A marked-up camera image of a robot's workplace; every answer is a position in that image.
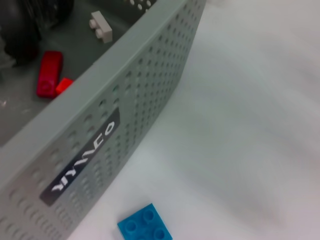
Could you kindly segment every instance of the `perforated bin wall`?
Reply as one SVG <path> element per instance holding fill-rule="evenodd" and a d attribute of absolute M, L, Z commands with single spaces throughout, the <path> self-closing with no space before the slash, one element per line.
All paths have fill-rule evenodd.
<path fill-rule="evenodd" d="M 144 0 L 134 0 L 132 7 L 139 2 Z M 1 240 L 70 235 L 177 86 L 204 5 L 204 0 L 156 2 L 70 90 L 3 147 Z M 44 197 L 53 187 L 61 194 Z"/>

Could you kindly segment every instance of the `gray bin floor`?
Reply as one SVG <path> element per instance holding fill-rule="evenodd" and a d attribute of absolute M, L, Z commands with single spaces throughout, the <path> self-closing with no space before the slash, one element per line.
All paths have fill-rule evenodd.
<path fill-rule="evenodd" d="M 89 27 L 91 12 L 101 11 L 113 30 L 113 41 L 104 44 Z M 88 0 L 76 0 L 71 16 L 61 26 L 42 35 L 41 53 L 31 64 L 0 72 L 0 147 L 32 120 L 51 99 L 36 95 L 44 51 L 63 54 L 62 77 L 76 80 L 131 26 Z"/>

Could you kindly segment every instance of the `white lego brick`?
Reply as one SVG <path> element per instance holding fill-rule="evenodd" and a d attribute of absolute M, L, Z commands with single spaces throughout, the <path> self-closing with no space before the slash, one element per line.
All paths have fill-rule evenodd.
<path fill-rule="evenodd" d="M 106 44 L 112 42 L 112 29 L 100 11 L 91 13 L 90 28 L 95 29 L 95 35 Z"/>

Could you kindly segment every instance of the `plastic toy brick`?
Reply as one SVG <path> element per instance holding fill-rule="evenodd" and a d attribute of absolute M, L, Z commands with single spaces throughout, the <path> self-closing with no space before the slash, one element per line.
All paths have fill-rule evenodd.
<path fill-rule="evenodd" d="M 112 29 L 100 11 L 91 13 L 90 28 L 95 29 L 95 35 L 106 44 L 112 41 Z"/>
<path fill-rule="evenodd" d="M 55 98 L 56 87 L 63 65 L 63 55 L 59 51 L 46 51 L 41 60 L 41 68 L 36 94 L 43 98 Z"/>
<path fill-rule="evenodd" d="M 62 78 L 59 85 L 55 88 L 56 95 L 58 96 L 61 93 L 63 93 L 73 83 L 74 83 L 74 81 L 72 81 L 69 78 L 66 78 L 66 77 Z"/>
<path fill-rule="evenodd" d="M 118 223 L 124 240 L 172 240 L 153 204 Z"/>

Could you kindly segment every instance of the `label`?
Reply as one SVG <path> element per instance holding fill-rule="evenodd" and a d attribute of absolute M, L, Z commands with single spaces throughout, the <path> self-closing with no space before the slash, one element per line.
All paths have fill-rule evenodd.
<path fill-rule="evenodd" d="M 82 170 L 90 163 L 101 147 L 120 125 L 119 108 L 103 123 L 86 145 L 77 153 L 61 173 L 41 193 L 40 199 L 51 206 L 72 184 Z"/>

